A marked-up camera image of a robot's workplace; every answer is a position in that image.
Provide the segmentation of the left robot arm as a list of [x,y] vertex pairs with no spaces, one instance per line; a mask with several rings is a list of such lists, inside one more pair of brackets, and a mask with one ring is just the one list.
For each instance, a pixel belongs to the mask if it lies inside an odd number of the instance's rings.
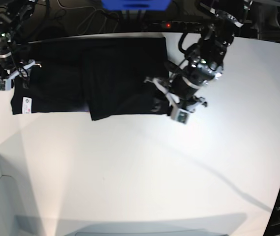
[[186,124],[189,116],[198,106],[207,107],[205,98],[196,93],[213,80],[219,79],[224,71],[224,58],[233,43],[235,33],[244,25],[252,1],[213,0],[204,6],[211,20],[194,26],[199,31],[197,43],[184,49],[188,35],[184,32],[178,41],[178,50],[184,55],[182,67],[171,61],[166,62],[166,77],[147,77],[169,102],[168,115],[173,121]]

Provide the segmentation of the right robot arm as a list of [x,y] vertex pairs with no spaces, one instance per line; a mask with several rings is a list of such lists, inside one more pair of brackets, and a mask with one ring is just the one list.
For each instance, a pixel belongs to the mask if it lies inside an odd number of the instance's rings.
[[31,69],[40,64],[28,59],[22,44],[22,26],[34,13],[36,0],[0,0],[0,91],[14,88],[15,80],[28,89]]

